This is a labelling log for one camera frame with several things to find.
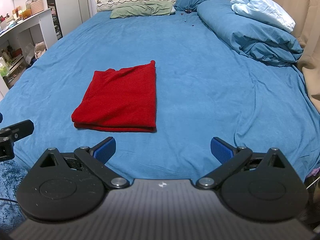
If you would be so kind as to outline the red knit garment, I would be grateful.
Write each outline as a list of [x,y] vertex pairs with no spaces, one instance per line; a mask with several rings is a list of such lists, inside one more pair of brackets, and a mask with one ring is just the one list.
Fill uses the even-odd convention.
[[94,72],[71,115],[75,128],[104,132],[156,131],[156,63]]

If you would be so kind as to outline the blue fluffy rug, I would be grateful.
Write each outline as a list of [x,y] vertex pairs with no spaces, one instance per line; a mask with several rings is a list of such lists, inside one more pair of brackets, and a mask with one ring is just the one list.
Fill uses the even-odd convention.
[[27,170],[14,159],[1,162],[1,229],[10,233],[25,217],[17,204],[16,191]]

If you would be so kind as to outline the beige bag on floor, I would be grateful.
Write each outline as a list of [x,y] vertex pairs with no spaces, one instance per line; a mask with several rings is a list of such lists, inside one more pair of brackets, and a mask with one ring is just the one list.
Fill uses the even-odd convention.
[[44,41],[35,44],[35,47],[34,47],[35,59],[38,60],[46,51],[47,51],[47,47]]

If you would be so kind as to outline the white desk shelf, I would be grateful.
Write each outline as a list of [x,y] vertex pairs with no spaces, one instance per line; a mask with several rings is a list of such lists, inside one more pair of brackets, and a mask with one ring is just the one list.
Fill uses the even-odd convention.
[[[42,0],[42,3],[43,11],[1,34],[1,46],[8,43],[15,49],[24,49],[29,43],[39,42],[42,38],[46,48],[49,49],[57,42],[51,9],[48,8],[47,0]],[[24,8],[25,0],[1,0],[1,15],[12,13],[13,9],[20,5]]]

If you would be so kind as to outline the blue bed sheet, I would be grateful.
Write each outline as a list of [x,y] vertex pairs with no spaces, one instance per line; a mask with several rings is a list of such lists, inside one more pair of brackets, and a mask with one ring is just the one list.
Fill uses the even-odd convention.
[[220,137],[255,152],[279,148],[304,179],[319,167],[319,113],[295,67],[239,55],[196,13],[110,19],[99,12],[56,42],[1,101],[2,126],[31,120],[14,146],[32,167],[49,147],[72,152],[107,133],[71,120],[96,70],[156,63],[155,133],[114,133],[110,169],[127,179],[198,179],[219,166],[210,141]]

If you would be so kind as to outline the blue folded duvet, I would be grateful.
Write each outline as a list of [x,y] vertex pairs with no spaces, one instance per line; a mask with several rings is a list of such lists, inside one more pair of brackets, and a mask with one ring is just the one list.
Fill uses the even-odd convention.
[[229,0],[204,1],[197,6],[197,14],[238,54],[266,65],[290,66],[303,54],[303,48],[293,35],[236,14]]

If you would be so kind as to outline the white wardrobe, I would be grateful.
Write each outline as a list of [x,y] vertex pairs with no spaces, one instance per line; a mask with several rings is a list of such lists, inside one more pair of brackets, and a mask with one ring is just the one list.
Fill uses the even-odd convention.
[[92,16],[91,0],[47,0],[60,39]]

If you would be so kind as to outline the light blue blanket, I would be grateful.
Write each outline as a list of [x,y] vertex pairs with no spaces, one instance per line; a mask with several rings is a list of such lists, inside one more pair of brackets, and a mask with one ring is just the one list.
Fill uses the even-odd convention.
[[295,20],[273,0],[231,0],[232,10],[247,18],[293,32]]

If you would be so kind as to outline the beige curtain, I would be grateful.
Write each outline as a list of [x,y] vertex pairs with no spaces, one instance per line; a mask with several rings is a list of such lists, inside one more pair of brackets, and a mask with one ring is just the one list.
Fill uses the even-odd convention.
[[307,94],[319,109],[319,0],[273,0],[295,20],[292,35],[304,52],[297,67],[304,75]]

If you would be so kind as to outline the green pillow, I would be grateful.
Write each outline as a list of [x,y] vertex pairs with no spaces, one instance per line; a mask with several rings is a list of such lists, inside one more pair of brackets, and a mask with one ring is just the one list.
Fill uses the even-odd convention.
[[136,16],[165,16],[175,13],[170,1],[138,1],[123,3],[111,11],[110,19],[128,18]]

